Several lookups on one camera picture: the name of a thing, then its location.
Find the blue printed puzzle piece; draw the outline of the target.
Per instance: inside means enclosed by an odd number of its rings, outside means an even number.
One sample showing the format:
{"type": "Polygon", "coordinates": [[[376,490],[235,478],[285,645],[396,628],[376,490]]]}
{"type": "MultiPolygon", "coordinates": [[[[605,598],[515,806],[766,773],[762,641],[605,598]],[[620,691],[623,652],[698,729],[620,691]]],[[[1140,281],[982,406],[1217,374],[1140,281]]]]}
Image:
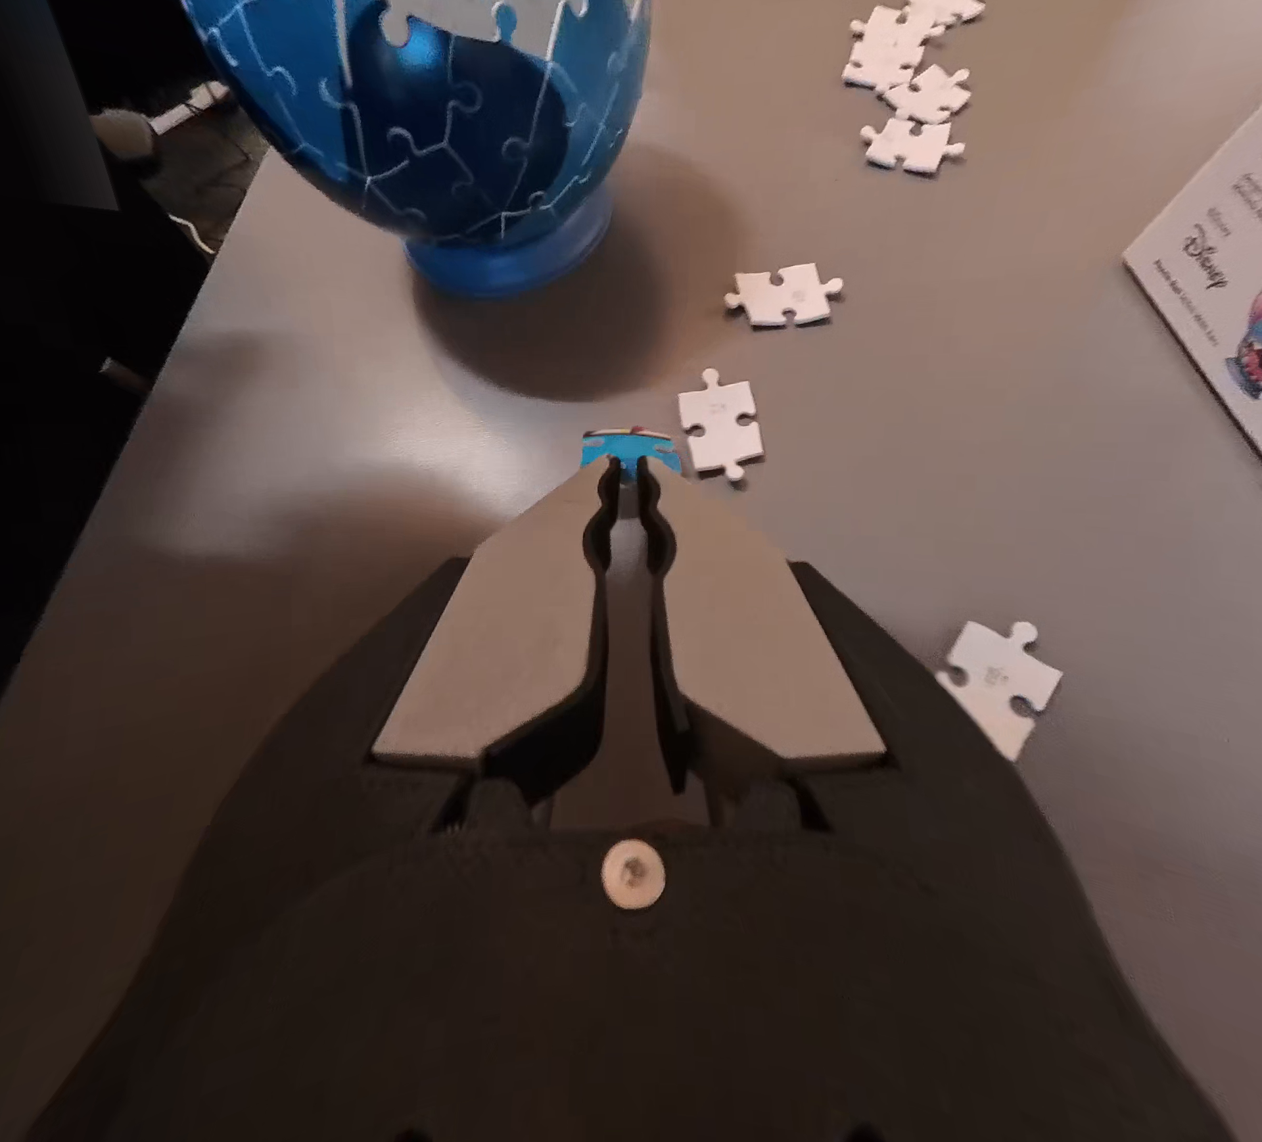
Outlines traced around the blue printed puzzle piece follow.
{"type": "Polygon", "coordinates": [[[580,448],[581,469],[616,460],[624,482],[637,478],[641,458],[655,460],[676,474],[683,473],[673,439],[643,427],[591,429],[582,435],[580,448]]]}

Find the printed puzzle box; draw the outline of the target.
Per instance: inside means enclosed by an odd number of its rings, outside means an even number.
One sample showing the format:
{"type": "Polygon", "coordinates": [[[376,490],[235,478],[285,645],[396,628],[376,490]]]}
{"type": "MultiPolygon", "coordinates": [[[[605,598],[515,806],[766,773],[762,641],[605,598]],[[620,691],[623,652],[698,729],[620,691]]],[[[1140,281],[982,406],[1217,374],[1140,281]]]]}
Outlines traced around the printed puzzle box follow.
{"type": "Polygon", "coordinates": [[[1261,452],[1261,111],[1123,254],[1207,389],[1261,452]]]}

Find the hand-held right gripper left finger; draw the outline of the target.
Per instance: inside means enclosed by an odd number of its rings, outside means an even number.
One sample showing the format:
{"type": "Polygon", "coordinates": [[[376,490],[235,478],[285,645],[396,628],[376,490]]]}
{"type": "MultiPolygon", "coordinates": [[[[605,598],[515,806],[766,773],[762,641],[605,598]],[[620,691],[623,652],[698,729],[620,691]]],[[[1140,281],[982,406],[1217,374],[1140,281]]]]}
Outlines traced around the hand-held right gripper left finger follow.
{"type": "Polygon", "coordinates": [[[591,764],[623,468],[589,465],[463,565],[372,743],[385,765],[511,783],[534,807],[591,764]]]}

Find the blue ball stand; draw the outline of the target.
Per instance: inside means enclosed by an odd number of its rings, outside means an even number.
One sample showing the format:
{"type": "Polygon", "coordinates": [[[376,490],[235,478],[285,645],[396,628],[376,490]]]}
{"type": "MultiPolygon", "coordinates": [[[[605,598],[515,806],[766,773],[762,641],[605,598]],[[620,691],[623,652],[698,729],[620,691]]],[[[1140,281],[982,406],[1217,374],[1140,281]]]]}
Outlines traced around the blue ball stand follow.
{"type": "Polygon", "coordinates": [[[501,301],[559,282],[584,265],[607,236],[614,197],[606,185],[538,239],[507,247],[427,247],[405,240],[402,252],[418,278],[439,293],[501,301]]]}

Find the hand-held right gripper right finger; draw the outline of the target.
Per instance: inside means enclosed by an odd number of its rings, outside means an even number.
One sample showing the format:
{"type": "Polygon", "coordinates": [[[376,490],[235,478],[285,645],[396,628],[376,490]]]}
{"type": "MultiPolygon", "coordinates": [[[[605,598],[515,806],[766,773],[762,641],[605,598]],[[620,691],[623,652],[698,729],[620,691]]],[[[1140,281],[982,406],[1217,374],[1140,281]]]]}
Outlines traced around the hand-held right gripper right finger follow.
{"type": "Polygon", "coordinates": [[[881,764],[886,745],[789,561],[652,458],[637,464],[649,668],[670,789],[720,797],[881,764]]]}

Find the blue puzzle ball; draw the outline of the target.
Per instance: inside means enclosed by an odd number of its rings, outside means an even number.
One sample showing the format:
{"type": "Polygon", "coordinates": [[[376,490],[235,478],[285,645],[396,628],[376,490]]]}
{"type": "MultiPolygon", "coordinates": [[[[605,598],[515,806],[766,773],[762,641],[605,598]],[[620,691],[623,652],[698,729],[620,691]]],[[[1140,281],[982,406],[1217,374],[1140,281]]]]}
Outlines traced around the blue puzzle ball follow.
{"type": "Polygon", "coordinates": [[[507,251],[599,190],[653,0],[180,0],[272,148],[421,244],[507,251]]]}

